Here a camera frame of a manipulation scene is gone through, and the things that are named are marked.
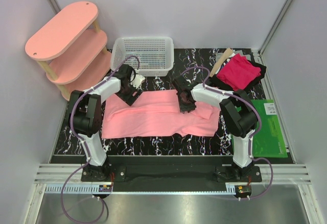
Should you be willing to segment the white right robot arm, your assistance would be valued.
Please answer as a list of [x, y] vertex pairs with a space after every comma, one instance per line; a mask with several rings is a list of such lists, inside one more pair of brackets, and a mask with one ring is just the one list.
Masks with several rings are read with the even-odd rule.
[[252, 141], [260, 124], [258, 112], [244, 90], [224, 91], [199, 82], [189, 83], [183, 76], [172, 82], [177, 90], [180, 112], [191, 112], [196, 102], [203, 102], [220, 109], [228, 131], [233, 135], [233, 157], [231, 166], [217, 175], [228, 181], [244, 181], [254, 167]]

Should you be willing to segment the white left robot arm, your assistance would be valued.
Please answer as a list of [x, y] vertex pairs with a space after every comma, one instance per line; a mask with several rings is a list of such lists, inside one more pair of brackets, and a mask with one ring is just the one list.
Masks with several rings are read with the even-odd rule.
[[107, 181], [113, 176], [101, 143], [102, 104], [111, 96], [116, 96], [125, 104], [133, 105], [142, 93], [138, 88], [144, 81], [145, 77], [138, 71], [122, 64], [94, 86], [71, 93], [64, 122], [85, 151], [83, 181]]

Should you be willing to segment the light pink t-shirt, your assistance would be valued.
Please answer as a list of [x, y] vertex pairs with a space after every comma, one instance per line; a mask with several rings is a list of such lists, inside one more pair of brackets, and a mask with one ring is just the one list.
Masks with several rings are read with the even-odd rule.
[[132, 106], [116, 94], [106, 100], [103, 139], [194, 135], [212, 137], [218, 129], [220, 109], [196, 102], [189, 113], [179, 110], [176, 90], [145, 91]]

